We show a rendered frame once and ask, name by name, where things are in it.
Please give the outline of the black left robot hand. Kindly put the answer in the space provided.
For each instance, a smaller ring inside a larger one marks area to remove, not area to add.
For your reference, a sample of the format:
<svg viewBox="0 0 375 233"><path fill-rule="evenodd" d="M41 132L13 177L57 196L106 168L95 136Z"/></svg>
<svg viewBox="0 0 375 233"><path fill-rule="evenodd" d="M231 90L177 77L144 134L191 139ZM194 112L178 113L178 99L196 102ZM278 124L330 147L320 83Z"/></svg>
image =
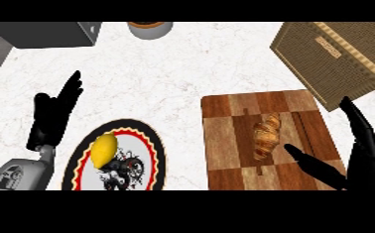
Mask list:
<svg viewBox="0 0 375 233"><path fill-rule="evenodd" d="M36 151L39 146L57 146L60 144L69 116L84 91L81 85L81 72L76 70L56 97L44 92L35 95L33 124L26 143L28 150Z"/></svg>

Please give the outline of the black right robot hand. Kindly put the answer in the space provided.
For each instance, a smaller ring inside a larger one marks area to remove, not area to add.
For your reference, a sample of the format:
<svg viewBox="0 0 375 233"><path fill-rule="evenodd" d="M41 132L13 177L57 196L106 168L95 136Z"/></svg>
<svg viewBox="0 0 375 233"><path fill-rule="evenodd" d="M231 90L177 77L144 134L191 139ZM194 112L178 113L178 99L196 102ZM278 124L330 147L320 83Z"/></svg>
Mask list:
<svg viewBox="0 0 375 233"><path fill-rule="evenodd" d="M345 113L354 136L346 175L342 175L333 166L304 153L292 144L284 144L283 148L296 161L299 169L332 188L375 191L375 131L346 96L341 99L339 108Z"/></svg>

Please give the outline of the checkered wooden cutting board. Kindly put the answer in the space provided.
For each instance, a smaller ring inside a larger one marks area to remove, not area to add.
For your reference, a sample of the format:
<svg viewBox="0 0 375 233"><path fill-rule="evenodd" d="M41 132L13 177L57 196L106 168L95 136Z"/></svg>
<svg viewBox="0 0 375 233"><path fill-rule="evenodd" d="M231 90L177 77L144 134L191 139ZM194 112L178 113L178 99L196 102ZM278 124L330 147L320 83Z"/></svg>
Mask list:
<svg viewBox="0 0 375 233"><path fill-rule="evenodd" d="M283 148L293 145L345 171L307 90L209 95L200 108L209 189L330 189Z"/></svg>

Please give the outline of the golden brown croissant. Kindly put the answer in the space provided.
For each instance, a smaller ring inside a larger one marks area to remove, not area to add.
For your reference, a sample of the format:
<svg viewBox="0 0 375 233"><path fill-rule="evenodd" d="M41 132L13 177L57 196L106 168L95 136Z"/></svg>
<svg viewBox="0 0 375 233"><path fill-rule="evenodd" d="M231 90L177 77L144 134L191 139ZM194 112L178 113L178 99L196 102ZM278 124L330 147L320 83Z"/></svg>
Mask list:
<svg viewBox="0 0 375 233"><path fill-rule="evenodd" d="M281 119L277 112L253 125L255 151L253 158L261 161L280 143Z"/></svg>

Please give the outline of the brown woven basket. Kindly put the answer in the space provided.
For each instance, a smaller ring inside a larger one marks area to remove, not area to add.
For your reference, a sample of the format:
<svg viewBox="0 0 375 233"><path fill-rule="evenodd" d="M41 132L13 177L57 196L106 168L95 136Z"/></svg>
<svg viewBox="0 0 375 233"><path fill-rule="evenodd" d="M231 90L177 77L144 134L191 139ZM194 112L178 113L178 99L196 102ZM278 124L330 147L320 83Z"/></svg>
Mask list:
<svg viewBox="0 0 375 233"><path fill-rule="evenodd" d="M375 22L283 22L270 48L327 112L375 90Z"/></svg>

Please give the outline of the yellow lemon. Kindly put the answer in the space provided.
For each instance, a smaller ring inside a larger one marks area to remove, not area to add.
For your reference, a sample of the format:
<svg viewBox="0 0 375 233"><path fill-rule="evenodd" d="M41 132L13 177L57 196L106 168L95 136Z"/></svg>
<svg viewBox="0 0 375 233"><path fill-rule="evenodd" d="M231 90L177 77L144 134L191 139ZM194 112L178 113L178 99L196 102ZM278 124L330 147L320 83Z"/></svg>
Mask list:
<svg viewBox="0 0 375 233"><path fill-rule="evenodd" d="M116 138L112 133L100 135L91 146L92 167L100 169L116 153Z"/></svg>

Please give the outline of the patterned round plate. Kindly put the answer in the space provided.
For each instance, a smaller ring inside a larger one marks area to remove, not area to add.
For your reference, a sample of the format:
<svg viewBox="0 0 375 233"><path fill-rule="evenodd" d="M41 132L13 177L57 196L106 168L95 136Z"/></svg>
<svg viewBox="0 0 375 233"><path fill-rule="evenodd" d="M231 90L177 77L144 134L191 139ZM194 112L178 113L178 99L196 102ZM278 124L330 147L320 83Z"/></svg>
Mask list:
<svg viewBox="0 0 375 233"><path fill-rule="evenodd" d="M92 145L110 134L116 148L98 168ZM165 181L165 152L154 130L138 120L119 119L101 124L84 137L70 156L61 190L160 190Z"/></svg>

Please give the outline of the dark grey appliance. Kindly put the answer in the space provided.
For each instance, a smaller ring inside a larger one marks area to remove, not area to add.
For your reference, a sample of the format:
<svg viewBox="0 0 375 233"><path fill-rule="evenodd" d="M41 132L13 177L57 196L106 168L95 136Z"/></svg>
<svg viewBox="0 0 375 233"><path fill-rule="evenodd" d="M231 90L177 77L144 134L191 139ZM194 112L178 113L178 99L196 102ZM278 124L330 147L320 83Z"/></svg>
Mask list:
<svg viewBox="0 0 375 233"><path fill-rule="evenodd" d="M94 45L100 22L0 22L0 37L17 49Z"/></svg>

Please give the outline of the grey round pot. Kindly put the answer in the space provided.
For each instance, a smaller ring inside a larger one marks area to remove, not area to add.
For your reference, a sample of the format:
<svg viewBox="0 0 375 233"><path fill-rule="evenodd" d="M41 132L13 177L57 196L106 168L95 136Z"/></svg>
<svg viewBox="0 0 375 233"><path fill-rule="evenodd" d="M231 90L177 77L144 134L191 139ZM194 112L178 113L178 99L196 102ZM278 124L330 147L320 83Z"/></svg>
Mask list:
<svg viewBox="0 0 375 233"><path fill-rule="evenodd" d="M171 22L128 22L126 23L129 33L143 39L143 40L154 40L163 37L172 28Z"/></svg>

